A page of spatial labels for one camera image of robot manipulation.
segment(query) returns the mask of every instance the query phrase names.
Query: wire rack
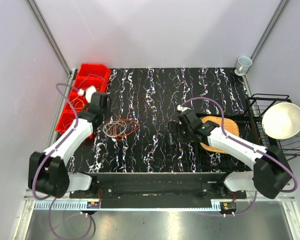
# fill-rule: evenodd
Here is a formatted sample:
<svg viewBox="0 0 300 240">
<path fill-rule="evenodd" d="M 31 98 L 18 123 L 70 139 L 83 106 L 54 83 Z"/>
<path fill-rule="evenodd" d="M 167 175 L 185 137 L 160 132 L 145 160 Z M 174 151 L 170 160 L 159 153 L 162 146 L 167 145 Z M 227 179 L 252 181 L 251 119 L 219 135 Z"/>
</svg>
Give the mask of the wire rack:
<svg viewBox="0 0 300 240">
<path fill-rule="evenodd" d="M 225 116 L 235 121 L 239 127 L 239 136 L 251 143 L 265 146 L 278 146 L 283 150 L 288 161 L 300 157 L 300 134 L 286 140 L 276 140 L 266 135 L 262 125 L 262 118 L 266 111 L 275 104 L 292 101 L 288 95 L 254 94 L 246 99 L 244 114 Z M 211 116 L 197 114 L 198 117 Z M 195 145 L 195 155 L 198 160 L 198 169 L 201 172 L 233 172 L 251 170 L 244 163 L 229 154 L 206 151 L 199 144 Z"/>
</svg>

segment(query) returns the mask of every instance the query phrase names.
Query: woven tray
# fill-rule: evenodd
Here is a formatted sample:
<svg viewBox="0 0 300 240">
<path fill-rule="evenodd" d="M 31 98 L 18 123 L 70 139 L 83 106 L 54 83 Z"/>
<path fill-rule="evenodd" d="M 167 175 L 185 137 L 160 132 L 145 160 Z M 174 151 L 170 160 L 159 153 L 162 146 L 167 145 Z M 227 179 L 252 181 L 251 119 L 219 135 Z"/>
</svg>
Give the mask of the woven tray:
<svg viewBox="0 0 300 240">
<path fill-rule="evenodd" d="M 206 116 L 206 117 L 202 118 L 203 123 L 205 123 L 206 121 L 212 121 L 221 126 L 222 118 L 217 117 L 217 116 Z M 227 130 L 229 133 L 232 133 L 233 135 L 236 135 L 237 137 L 239 137 L 239 127 L 235 121 L 225 118 L 224 119 L 224 129 Z M 227 152 L 225 152 L 219 148 L 207 146 L 202 142 L 200 142 L 200 144 L 207 151 L 221 153 L 221 154 L 228 154 Z"/>
</svg>

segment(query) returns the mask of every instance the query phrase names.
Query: gray reflective floor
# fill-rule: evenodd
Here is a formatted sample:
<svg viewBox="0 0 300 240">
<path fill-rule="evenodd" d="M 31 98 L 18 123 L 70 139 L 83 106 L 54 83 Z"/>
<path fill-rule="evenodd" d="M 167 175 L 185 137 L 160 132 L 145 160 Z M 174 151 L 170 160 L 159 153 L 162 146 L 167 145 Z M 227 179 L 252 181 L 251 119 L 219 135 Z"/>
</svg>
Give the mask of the gray reflective floor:
<svg viewBox="0 0 300 240">
<path fill-rule="evenodd" d="M 238 203 L 239 210 L 248 206 Z M 53 211 L 56 226 L 73 211 Z M 99 211 L 93 215 L 93 230 L 86 239 L 93 240 L 290 240 L 293 239 L 279 202 L 257 202 L 245 215 L 238 217 L 209 217 L 197 212 L 112 212 Z M 56 232 L 63 238 L 76 239 L 89 227 L 82 215 L 60 225 Z M 48 211 L 35 210 L 27 240 L 54 240 L 49 231 Z"/>
</svg>

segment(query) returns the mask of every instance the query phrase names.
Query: red storage tray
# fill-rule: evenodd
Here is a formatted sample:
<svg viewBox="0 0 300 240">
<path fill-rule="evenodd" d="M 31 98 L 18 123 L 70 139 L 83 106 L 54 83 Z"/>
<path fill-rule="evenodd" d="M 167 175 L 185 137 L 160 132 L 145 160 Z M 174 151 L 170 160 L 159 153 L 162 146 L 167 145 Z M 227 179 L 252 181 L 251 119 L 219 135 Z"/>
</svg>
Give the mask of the red storage tray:
<svg viewBox="0 0 300 240">
<path fill-rule="evenodd" d="M 84 96 L 79 96 L 77 93 L 70 93 L 68 99 L 75 108 L 75 111 L 79 113 L 84 106 L 88 103 Z M 65 103 L 63 111 L 72 111 L 70 105 Z"/>
<path fill-rule="evenodd" d="M 72 110 L 67 111 L 67 110 L 63 110 L 63 112 L 61 113 L 61 116 L 59 118 L 58 124 L 56 125 L 55 130 L 61 134 L 64 134 L 68 128 L 71 126 L 72 122 L 75 119 L 75 114 Z M 94 134 L 91 134 L 89 136 L 90 139 L 92 139 L 94 136 Z"/>
<path fill-rule="evenodd" d="M 105 93 L 111 70 L 103 64 L 83 63 L 75 78 L 74 86 L 78 89 L 86 89 L 94 86 L 100 93 Z"/>
</svg>

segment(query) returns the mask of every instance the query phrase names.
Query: white bowl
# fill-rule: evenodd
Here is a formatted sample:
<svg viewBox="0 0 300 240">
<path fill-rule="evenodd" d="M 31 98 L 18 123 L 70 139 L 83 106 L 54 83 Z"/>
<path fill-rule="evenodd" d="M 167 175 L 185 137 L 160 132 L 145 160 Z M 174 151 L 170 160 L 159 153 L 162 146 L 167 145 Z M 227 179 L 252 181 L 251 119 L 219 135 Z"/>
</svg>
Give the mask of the white bowl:
<svg viewBox="0 0 300 240">
<path fill-rule="evenodd" d="M 262 118 L 265 134 L 273 139 L 284 140 L 300 134 L 300 107 L 281 102 L 270 107 Z"/>
</svg>

